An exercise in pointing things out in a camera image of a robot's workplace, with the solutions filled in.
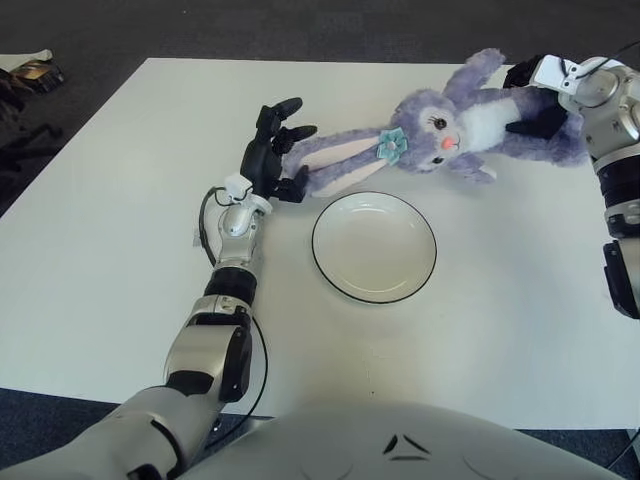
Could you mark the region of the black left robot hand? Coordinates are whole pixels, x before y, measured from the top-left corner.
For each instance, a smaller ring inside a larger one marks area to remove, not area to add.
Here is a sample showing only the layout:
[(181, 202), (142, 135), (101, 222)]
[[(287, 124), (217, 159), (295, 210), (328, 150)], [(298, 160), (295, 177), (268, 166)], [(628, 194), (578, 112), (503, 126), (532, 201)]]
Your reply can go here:
[(253, 193), (269, 200), (301, 203), (309, 177), (309, 169), (301, 167), (292, 178), (282, 178), (283, 156), (293, 146), (317, 132), (315, 125), (288, 129), (282, 123), (295, 114), (303, 100), (294, 97), (273, 106), (263, 106), (256, 121), (256, 133), (246, 147), (240, 174), (253, 185)]

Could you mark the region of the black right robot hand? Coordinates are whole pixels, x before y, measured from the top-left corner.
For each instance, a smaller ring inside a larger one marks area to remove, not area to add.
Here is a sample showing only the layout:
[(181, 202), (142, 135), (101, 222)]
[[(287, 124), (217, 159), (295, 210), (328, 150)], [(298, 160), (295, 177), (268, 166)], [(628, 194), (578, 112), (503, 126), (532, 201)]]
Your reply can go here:
[(523, 94), (522, 104), (527, 111), (521, 113), (519, 120), (506, 125), (509, 133), (550, 140), (567, 120), (568, 113), (560, 106), (555, 91), (529, 85), (543, 58), (543, 54), (535, 55), (507, 71), (502, 87), (516, 89)]

